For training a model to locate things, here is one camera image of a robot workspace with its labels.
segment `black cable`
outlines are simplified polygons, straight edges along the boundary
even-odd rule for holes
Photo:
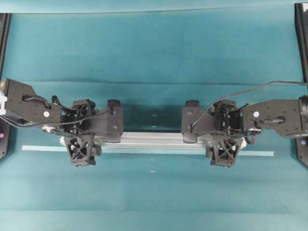
[[[40,126],[43,126],[43,125],[69,125],[69,124],[76,124],[76,123],[80,123],[82,121],[85,121],[87,119],[92,119],[92,118],[96,118],[98,116],[102,116],[104,115],[105,113],[107,112],[110,112],[109,110],[105,110],[105,111],[101,111],[95,115],[91,115],[89,117],[86,117],[86,118],[83,118],[83,119],[80,119],[80,120],[76,120],[76,121],[72,121],[72,122],[63,122],[63,123],[39,123],[39,124],[31,124],[31,125],[18,125],[16,124],[14,121],[10,120],[10,119],[7,119],[7,118],[4,118],[3,116],[0,116],[0,118],[2,120],[4,120],[5,122],[7,122],[9,125],[12,125],[13,127],[15,128],[32,128],[32,127],[40,127]]]
[[[209,106],[207,106],[203,112],[199,115],[198,119],[191,125],[191,132],[193,130],[193,127],[199,123],[201,117],[205,114],[206,110],[209,109],[213,104],[221,101],[221,100],[224,100],[224,99],[227,99],[227,98],[230,98],[230,97],[233,97],[233,96],[236,96],[236,95],[241,95],[241,94],[245,94],[245,93],[249,93],[249,92],[254,92],[254,91],[257,91],[257,90],[260,90],[270,84],[274,84],[274,83],[286,83],[286,84],[298,84],[298,85],[306,85],[308,86],[308,83],[304,83],[304,82],[295,82],[295,81],[279,81],[279,80],[275,80],[275,81],[271,81],[271,82],[268,82],[266,84],[263,84],[257,88],[253,88],[253,89],[249,89],[249,90],[244,90],[244,91],[241,91],[241,92],[238,92],[238,93],[233,93],[233,94],[230,94],[230,95],[226,95],[224,97],[221,97],[220,99],[218,100],[215,100],[213,101]]]

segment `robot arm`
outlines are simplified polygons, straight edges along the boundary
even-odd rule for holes
[[[75,166],[95,165],[100,147],[94,137],[120,142],[123,133],[123,108],[120,101],[108,100],[107,107],[95,109],[91,100],[74,101],[72,107],[61,105],[57,96],[49,103],[37,96],[30,85],[6,79],[0,83],[0,115],[19,128],[38,127],[44,132],[64,137],[71,162]]]
[[[308,96],[298,100],[270,100],[246,104],[238,108],[234,101],[222,100],[203,113],[198,101],[186,102],[182,112],[184,142],[197,142],[198,136],[210,134],[213,147],[206,156],[212,165],[231,167],[235,164],[243,138],[248,144],[256,141],[263,129],[276,131],[285,138],[308,136]]]

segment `teal mat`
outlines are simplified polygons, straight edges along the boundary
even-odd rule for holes
[[[121,13],[234,8],[296,3],[294,0],[2,0],[3,13]]]
[[[212,100],[267,81],[302,81],[294,6],[186,12],[13,15],[4,78],[62,103],[110,98],[126,130],[178,130],[186,100]],[[296,99],[305,87],[273,86],[239,105]],[[0,230],[305,231],[308,170],[295,142],[264,131],[229,169],[205,156],[103,154],[75,168],[38,129],[12,129],[0,161]]]

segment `light blue strip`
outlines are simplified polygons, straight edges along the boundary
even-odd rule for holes
[[[43,151],[43,152],[66,152],[65,147],[57,146],[36,146],[23,145],[24,151]],[[129,149],[129,148],[103,148],[103,153],[126,153],[126,154],[185,154],[185,155],[204,155],[203,150],[179,150],[179,149]],[[270,151],[240,151],[239,155],[245,156],[274,156]]]

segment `teal table surface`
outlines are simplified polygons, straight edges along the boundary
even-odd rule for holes
[[[303,74],[294,6],[277,4],[13,14],[2,78],[69,106],[89,98],[104,108],[119,99],[126,131],[175,131],[186,100],[205,107],[271,80],[303,81]],[[306,93],[281,85],[233,99],[241,106]],[[228,169],[168,151],[103,153],[95,167],[76,168],[66,153],[23,145],[60,146],[59,137],[39,129],[12,128],[0,161],[1,231],[308,229],[308,169],[296,158],[295,141],[273,131],[246,150],[274,157],[240,156]]]
[[[1,0],[1,13],[123,13],[279,6],[296,0]]]

